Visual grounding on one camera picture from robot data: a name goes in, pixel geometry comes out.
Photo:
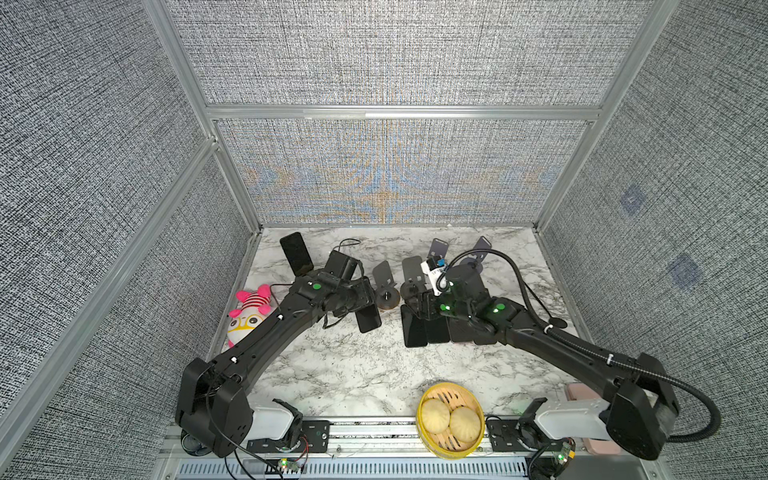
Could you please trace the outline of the black phone with purple edge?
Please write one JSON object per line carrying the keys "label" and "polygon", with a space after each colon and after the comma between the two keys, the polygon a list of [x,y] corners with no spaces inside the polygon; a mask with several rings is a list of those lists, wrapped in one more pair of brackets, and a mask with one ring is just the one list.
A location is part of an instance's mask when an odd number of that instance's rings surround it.
{"label": "black phone with purple edge", "polygon": [[450,339],[454,343],[473,342],[475,339],[475,330],[464,320],[450,318],[448,320]]}

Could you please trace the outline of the right arm mounting base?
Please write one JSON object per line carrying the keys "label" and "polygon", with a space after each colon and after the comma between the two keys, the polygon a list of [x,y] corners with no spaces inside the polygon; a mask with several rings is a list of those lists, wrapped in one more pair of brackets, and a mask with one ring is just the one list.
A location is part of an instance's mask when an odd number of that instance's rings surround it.
{"label": "right arm mounting base", "polygon": [[485,429],[494,452],[535,452],[575,450],[576,443],[570,439],[548,437],[536,424],[533,415],[502,418],[497,415],[485,417]]}

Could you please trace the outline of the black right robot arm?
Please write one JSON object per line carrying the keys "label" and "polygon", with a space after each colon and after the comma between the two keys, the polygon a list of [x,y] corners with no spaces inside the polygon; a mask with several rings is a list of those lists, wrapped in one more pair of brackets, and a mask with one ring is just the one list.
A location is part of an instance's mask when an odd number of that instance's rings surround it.
{"label": "black right robot arm", "polygon": [[536,319],[523,305],[482,293],[476,299],[426,294],[427,311],[458,321],[474,334],[524,350],[595,391],[608,407],[598,414],[609,438],[628,453],[656,460],[671,439],[679,402],[658,359],[610,354]]}

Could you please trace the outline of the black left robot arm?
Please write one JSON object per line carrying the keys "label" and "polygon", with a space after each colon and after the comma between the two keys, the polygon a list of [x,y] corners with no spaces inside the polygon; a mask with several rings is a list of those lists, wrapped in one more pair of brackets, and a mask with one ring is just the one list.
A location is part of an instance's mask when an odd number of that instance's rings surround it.
{"label": "black left robot arm", "polygon": [[324,271],[296,278],[277,309],[243,340],[210,361],[195,358],[185,367],[177,425],[220,458],[241,449],[253,425],[250,387],[290,343],[328,313],[376,320],[370,280],[345,280]]}

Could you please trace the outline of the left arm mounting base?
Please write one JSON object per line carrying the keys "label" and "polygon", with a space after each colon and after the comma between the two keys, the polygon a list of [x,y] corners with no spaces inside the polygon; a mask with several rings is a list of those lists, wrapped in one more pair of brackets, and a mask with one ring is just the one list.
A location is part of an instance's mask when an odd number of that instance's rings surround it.
{"label": "left arm mounting base", "polygon": [[242,445],[253,453],[326,453],[331,422],[307,420],[295,407],[274,399],[253,408],[253,423]]}

